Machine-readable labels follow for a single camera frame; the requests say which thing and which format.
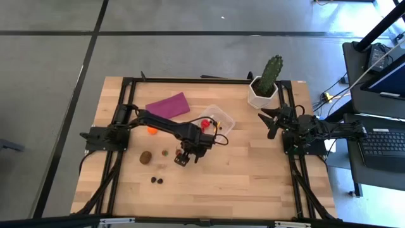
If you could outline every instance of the red toy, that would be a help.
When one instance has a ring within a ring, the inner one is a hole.
[[[205,129],[205,128],[209,127],[209,125],[210,125],[210,123],[209,123],[208,120],[202,120],[201,121],[201,128],[202,129]]]

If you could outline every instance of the gray floor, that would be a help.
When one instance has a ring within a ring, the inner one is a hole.
[[[2,1],[0,29],[92,30],[101,3]],[[101,29],[364,34],[380,19],[371,3],[321,7],[312,1],[293,0],[111,0]],[[244,78],[248,71],[259,75],[270,56],[281,54],[285,64],[280,78],[308,81],[315,101],[346,72],[341,45],[351,41],[314,37],[99,37],[44,215],[67,215],[70,211],[84,152],[78,133],[88,131],[92,123],[106,76],[138,77],[142,70],[147,77],[206,74]],[[0,138],[27,147],[22,153],[0,153],[0,220],[29,216],[88,43],[89,37],[0,36]],[[339,85],[331,93],[342,88]],[[331,168],[329,175],[339,218],[405,226],[399,204],[404,193],[367,186],[365,197],[354,199],[346,195],[352,190],[350,171]]]

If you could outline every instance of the computer screen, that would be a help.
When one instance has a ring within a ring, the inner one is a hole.
[[[405,96],[405,54],[367,81],[363,90],[390,96]]]

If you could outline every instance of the small green object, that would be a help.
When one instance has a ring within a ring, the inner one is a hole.
[[[280,74],[282,68],[283,58],[279,55],[272,57],[267,62],[258,86],[258,92],[260,92],[260,94],[272,93],[273,84]]]

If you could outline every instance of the wooden table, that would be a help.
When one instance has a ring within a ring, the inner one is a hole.
[[[121,77],[106,77],[94,124],[107,126],[116,108]],[[184,92],[190,112],[172,118],[184,122],[198,117],[212,104],[219,106],[235,121],[228,134],[229,145],[214,145],[197,164],[186,167],[174,163],[180,141],[165,132],[155,136],[146,127],[132,129],[128,150],[123,157],[114,215],[182,218],[291,219],[296,216],[292,179],[284,154],[281,130],[274,140],[266,138],[268,129],[247,103],[248,85],[137,83],[134,104],[145,108],[179,92]],[[312,113],[307,84],[293,81],[295,103]],[[275,96],[269,108],[279,107]],[[163,156],[162,150],[169,155]],[[143,151],[151,151],[148,165],[139,162]],[[95,152],[83,164],[72,212],[81,209],[99,187],[105,151]],[[325,164],[315,156],[306,156],[313,192],[322,205],[336,216]],[[151,183],[151,177],[163,184]],[[103,210],[106,211],[109,190]],[[301,189],[303,214],[308,217],[305,193]]]

